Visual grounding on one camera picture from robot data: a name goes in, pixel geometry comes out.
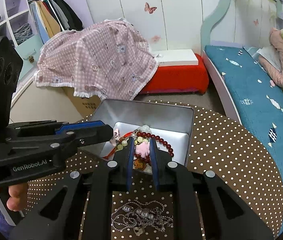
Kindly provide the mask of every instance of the red ottoman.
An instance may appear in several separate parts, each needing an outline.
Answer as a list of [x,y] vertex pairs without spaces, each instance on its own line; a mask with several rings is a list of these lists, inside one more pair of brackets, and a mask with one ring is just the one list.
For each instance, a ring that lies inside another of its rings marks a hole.
[[195,54],[198,65],[160,66],[140,94],[200,92],[207,90],[209,78],[203,59]]

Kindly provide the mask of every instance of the pink checkered blanket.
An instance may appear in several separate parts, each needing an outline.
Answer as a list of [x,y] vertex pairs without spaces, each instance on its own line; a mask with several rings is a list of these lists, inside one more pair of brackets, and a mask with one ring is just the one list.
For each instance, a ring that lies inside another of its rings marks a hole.
[[74,96],[133,100],[152,78],[158,61],[127,21],[58,33],[41,49],[36,86],[74,87]]

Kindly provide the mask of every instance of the silver chain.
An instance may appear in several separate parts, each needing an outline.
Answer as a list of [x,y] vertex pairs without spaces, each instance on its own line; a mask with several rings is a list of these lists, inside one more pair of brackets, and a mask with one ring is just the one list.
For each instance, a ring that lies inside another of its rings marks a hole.
[[[143,206],[146,207],[152,203],[160,204],[161,208],[155,207],[152,209],[143,209]],[[125,213],[116,215],[120,210],[123,210],[127,207],[131,208],[129,212],[126,211]],[[148,210],[149,214],[153,214],[153,218],[150,219],[141,216],[141,213],[137,212],[137,210],[139,209]],[[111,225],[115,230],[120,232],[127,228],[138,227],[144,229],[148,226],[151,226],[158,231],[164,232],[166,230],[165,226],[173,228],[173,216],[163,216],[162,213],[164,212],[164,210],[164,205],[156,200],[146,202],[145,204],[139,202],[138,200],[129,201],[126,204],[120,206],[118,209],[115,209],[115,212],[111,214]]]

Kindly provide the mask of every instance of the silver necklace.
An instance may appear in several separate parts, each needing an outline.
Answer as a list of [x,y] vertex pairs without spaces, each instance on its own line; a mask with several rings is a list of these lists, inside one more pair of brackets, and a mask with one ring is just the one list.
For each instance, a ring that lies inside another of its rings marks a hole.
[[[146,208],[146,206],[157,203],[161,206],[155,208]],[[127,228],[133,228],[133,231],[137,236],[144,233],[145,228],[151,226],[158,231],[165,232],[165,226],[173,228],[173,216],[163,216],[162,213],[165,207],[162,203],[152,200],[145,204],[133,200],[122,205],[115,212],[111,214],[111,225],[112,227],[122,232]]]

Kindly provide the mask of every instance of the cardboard box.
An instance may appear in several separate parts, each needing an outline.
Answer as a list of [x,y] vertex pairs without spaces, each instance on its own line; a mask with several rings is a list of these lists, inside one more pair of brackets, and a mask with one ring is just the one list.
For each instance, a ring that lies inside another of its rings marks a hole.
[[101,102],[98,96],[91,98],[74,97],[74,88],[63,87],[63,90],[82,117],[90,117]]

